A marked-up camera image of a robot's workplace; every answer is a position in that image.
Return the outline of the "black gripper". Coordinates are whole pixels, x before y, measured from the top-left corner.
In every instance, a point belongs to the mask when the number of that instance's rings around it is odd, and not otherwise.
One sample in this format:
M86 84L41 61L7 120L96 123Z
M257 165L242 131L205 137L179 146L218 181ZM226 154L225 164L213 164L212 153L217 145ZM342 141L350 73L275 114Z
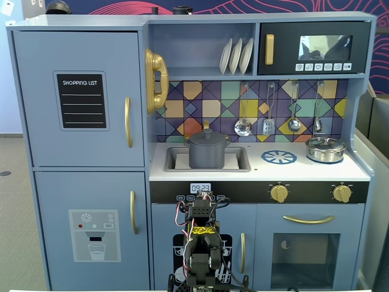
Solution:
M219 227L216 220L216 203L209 199L196 199L185 204L186 227L190 227L192 220L197 227Z

